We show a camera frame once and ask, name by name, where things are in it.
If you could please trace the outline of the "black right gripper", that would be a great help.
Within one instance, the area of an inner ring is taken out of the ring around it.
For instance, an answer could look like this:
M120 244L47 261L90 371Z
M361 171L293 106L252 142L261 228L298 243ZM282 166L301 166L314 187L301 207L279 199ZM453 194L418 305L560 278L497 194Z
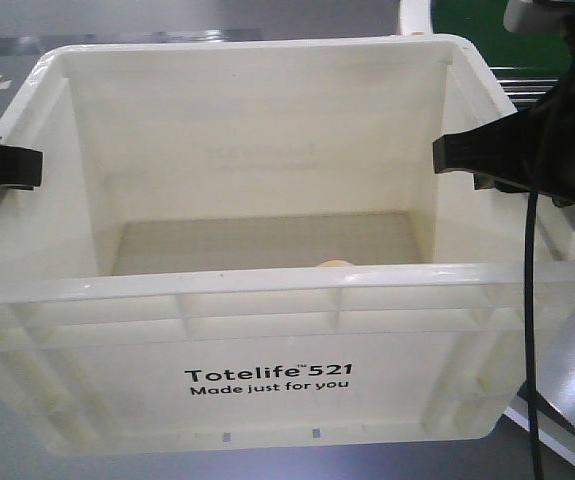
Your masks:
M540 120L540 128L533 122ZM545 155L539 166L538 191L563 204L575 204L575 72L564 75L537 102L531 114L519 111L480 127L444 134L432 144L436 174L473 174L475 190L527 193L527 175L537 144Z

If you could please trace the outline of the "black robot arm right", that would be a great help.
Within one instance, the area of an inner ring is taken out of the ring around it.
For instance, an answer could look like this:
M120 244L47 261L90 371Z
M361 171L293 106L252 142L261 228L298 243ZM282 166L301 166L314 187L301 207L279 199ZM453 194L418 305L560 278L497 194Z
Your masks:
M471 173L477 189L536 190L575 204L575 1L511 1L503 23L511 32L559 33L570 65L530 107L435 140L434 171Z

